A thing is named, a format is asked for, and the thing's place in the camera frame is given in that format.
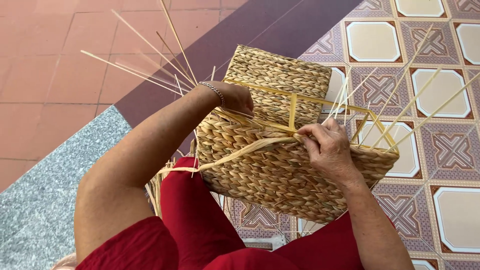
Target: woven basket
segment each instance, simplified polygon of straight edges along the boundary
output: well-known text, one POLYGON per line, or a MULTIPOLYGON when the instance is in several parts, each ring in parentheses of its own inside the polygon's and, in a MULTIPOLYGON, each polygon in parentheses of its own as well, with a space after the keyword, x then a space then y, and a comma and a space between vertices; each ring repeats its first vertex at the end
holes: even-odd
MULTIPOLYGON (((324 99, 330 76, 331 69, 319 64, 238 46, 225 79, 258 86, 250 88, 255 117, 288 126, 291 97, 264 90, 262 86, 324 99)), ((296 129, 316 123, 321 104, 300 99, 296 104, 296 129)), ((307 151, 296 138, 298 135, 227 112, 218 114, 207 116, 197 128, 200 165, 216 162, 260 139, 285 140, 203 170, 204 181, 211 191, 323 224, 335 220, 347 209, 337 186, 311 167, 307 151)), ((353 144, 350 150, 369 187, 382 179, 399 158, 395 152, 383 153, 382 149, 353 144)))

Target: woman's hand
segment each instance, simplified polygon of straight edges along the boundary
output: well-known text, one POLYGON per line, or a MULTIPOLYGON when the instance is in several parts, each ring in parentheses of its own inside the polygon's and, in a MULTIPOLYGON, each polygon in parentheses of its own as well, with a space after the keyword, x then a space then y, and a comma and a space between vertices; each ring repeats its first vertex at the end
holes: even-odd
POLYGON ((308 150, 312 167, 321 171, 326 178, 340 187, 363 181, 363 176, 353 164, 350 142, 345 126, 329 118, 324 125, 309 124, 298 130, 300 135, 313 135, 318 142, 305 137, 303 143, 308 150))
MULTIPOLYGON (((225 99, 225 109, 234 110, 253 116, 253 100, 248 88, 217 81, 210 81, 206 83, 211 84, 223 95, 223 98, 225 99)), ((207 88, 213 94, 217 95, 217 93, 207 86, 198 85, 197 87, 207 88)))

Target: granite floor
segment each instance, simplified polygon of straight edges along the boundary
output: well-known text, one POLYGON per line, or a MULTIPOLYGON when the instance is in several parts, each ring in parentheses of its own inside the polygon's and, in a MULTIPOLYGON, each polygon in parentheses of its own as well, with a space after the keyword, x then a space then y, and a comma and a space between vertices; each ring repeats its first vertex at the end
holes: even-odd
MULTIPOLYGON (((62 46, 54 46, 52 38, 28 48, 25 44, 34 38, 42 41, 41 37, 49 33, 46 29, 52 28, 48 22, 33 21, 30 23, 39 25, 37 36, 28 35, 27 39, 12 35, 16 46, 6 43, 1 47, 6 50, 0 53, 7 56, 1 58, 5 62, 3 69, 0 63, 0 125, 6 130, 0 132, 0 183, 6 188, 40 162, 0 194, 2 228, 6 228, 0 234, 0 269, 48 269, 72 252, 73 200, 80 177, 131 127, 179 98, 77 53, 80 49, 90 50, 104 59, 134 65, 148 75, 164 76, 139 52, 163 65, 159 56, 142 42, 136 43, 129 29, 117 21, 112 30, 113 20, 104 12, 112 7, 122 11, 126 20, 155 42, 155 30, 164 27, 166 41, 174 43, 167 25, 159 19, 162 12, 156 1, 112 0, 108 7, 82 0, 75 7, 54 5, 53 0, 33 2, 32 18, 39 16, 53 22, 70 14, 73 20, 69 29, 56 30, 66 33, 62 46), (92 27, 95 24, 104 27, 92 27), (78 41, 85 37, 96 42, 78 41), (32 67, 42 67, 43 74, 38 78, 35 75, 34 84, 29 83, 33 81, 30 73, 26 77, 24 72, 32 67), (92 89, 98 93, 89 93, 92 89)), ((236 44, 332 67, 326 99, 335 98, 349 68, 349 93, 377 68, 348 103, 378 113, 400 84, 381 117, 388 126, 443 64, 444 69, 395 124, 392 135, 396 139, 418 126, 480 71, 477 0, 349 0, 328 3, 330 10, 324 8, 326 1, 318 0, 279 0, 274 4, 268 0, 199 2, 169 3, 172 17, 174 11, 192 17, 188 22, 174 22, 187 48, 185 54, 178 49, 172 51, 180 62, 184 62, 185 55, 188 57, 199 80, 209 77, 213 66, 218 68, 216 79, 221 79, 236 44), (401 78, 430 26, 427 45, 401 78)), ((6 3, 7 8, 0 10, 9 13, 0 17, 0 25, 4 26, 0 29, 8 32, 9 25, 18 31, 28 27, 20 23, 22 13, 13 1, 6 3)), ((480 238, 476 233, 480 213, 475 207, 480 203, 479 95, 477 80, 403 141, 401 159, 373 191, 417 269, 480 267, 480 238)), ((362 115, 347 111, 347 117, 349 130, 355 132, 362 115)), ((367 123, 361 138, 370 126, 367 123)), ((378 136, 374 130, 365 144, 372 144, 378 136)), ((181 150, 188 152, 189 147, 185 143, 181 150)), ((232 223, 249 241, 258 239, 263 243, 281 236, 282 243, 286 243, 321 229, 309 221, 264 209, 243 214, 242 203, 224 197, 218 201, 230 216, 234 213, 232 223)))

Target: red pants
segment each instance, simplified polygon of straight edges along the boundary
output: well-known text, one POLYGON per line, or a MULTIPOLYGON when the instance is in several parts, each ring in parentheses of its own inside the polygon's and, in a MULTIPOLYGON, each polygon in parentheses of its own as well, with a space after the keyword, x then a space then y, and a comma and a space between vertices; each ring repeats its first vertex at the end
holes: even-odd
MULTIPOLYGON (((175 167, 193 167, 193 158, 175 167)), ((245 248, 199 173, 171 172, 161 185, 163 221, 139 221, 92 252, 77 270, 363 269, 350 216, 273 251, 245 248)))

